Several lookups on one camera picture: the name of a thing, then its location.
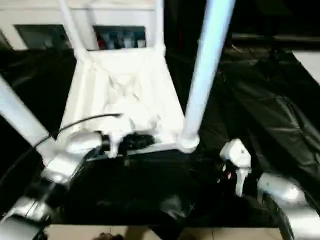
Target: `window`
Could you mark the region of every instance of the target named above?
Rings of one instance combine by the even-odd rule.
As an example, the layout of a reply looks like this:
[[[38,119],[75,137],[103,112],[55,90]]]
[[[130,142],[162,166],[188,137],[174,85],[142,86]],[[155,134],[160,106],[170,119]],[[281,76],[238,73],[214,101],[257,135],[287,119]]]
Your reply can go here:
[[[144,26],[93,26],[100,50],[144,48]]]
[[[28,49],[69,49],[71,44],[60,24],[15,25]]]

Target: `white metal pole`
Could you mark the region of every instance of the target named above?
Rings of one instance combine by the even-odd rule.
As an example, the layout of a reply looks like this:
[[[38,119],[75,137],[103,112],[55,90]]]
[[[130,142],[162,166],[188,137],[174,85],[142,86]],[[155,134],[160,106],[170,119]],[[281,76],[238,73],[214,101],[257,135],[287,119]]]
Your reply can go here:
[[[178,148],[193,152],[236,0],[208,0]]]
[[[48,131],[25,106],[0,75],[0,114],[32,146],[48,136]],[[58,145],[51,137],[36,150],[47,165],[57,153]]]
[[[80,38],[79,32],[77,31],[77,25],[72,17],[72,13],[66,3],[66,0],[58,0],[62,17],[63,17],[63,26],[66,30],[66,34],[70,39],[74,55],[77,60],[87,57],[87,50]]]
[[[163,55],[166,53],[164,40],[164,0],[155,0],[155,41],[154,46]]]

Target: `floor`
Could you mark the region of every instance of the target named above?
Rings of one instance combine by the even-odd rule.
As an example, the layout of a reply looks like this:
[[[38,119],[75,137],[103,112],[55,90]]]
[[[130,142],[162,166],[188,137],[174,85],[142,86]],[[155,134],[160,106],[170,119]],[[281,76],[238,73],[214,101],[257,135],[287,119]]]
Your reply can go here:
[[[92,240],[100,233],[120,234],[125,240],[160,240],[147,227],[141,226],[73,226],[51,225],[48,240]],[[186,228],[179,240],[282,240],[276,228]]]

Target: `wire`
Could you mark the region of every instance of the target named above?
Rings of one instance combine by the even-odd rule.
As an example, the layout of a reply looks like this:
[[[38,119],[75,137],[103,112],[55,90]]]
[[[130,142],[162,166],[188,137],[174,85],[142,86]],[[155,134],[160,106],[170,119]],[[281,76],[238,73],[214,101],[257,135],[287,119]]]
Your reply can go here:
[[[232,47],[234,50],[236,50],[237,52],[241,53],[241,54],[244,53],[243,51],[241,51],[239,48],[237,48],[237,47],[236,47],[235,45],[233,45],[233,44],[231,44],[231,47]]]
[[[106,114],[100,114],[100,115],[94,115],[94,116],[90,116],[90,117],[86,117],[83,118],[81,120],[75,121],[73,123],[70,123],[62,128],[60,128],[58,131],[52,132],[50,133],[48,136],[44,137],[43,139],[41,139],[39,142],[37,142],[34,146],[31,146],[26,152],[24,152],[20,157],[17,158],[17,160],[7,169],[7,171],[5,171],[5,173],[3,174],[3,176],[0,179],[0,187],[3,185],[3,183],[5,182],[6,178],[10,175],[10,173],[17,167],[17,165],[26,157],[28,156],[36,147],[38,147],[40,144],[42,144],[43,142],[45,142],[46,140],[48,140],[49,138],[53,137],[54,135],[57,135],[59,133],[61,133],[62,131],[69,129],[71,127],[73,127],[74,125],[92,120],[92,119],[99,119],[99,118],[103,118],[103,117],[120,117],[122,114],[120,113],[106,113]]]

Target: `black plastic sheet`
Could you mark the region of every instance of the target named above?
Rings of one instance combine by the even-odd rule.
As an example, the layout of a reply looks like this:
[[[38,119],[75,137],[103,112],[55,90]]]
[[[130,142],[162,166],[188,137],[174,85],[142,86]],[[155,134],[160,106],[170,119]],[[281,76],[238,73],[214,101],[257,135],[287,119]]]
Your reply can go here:
[[[1,74],[49,131],[64,112],[75,67],[72,52],[9,52]],[[194,59],[168,51],[166,61],[185,110]],[[319,85],[291,53],[223,54],[199,131],[194,154],[165,151],[88,162],[60,208],[68,224],[149,225],[179,229],[199,227],[272,227],[268,211],[253,198],[234,194],[235,179],[217,183],[219,151],[240,138],[252,156],[254,171],[280,173],[297,181],[313,202],[318,194],[320,113]],[[15,149],[28,144],[14,135]],[[3,149],[12,145],[6,142]],[[4,154],[3,168],[17,152]],[[13,204],[22,185],[40,169],[39,156],[29,156],[0,186]],[[11,188],[19,185],[14,194]]]

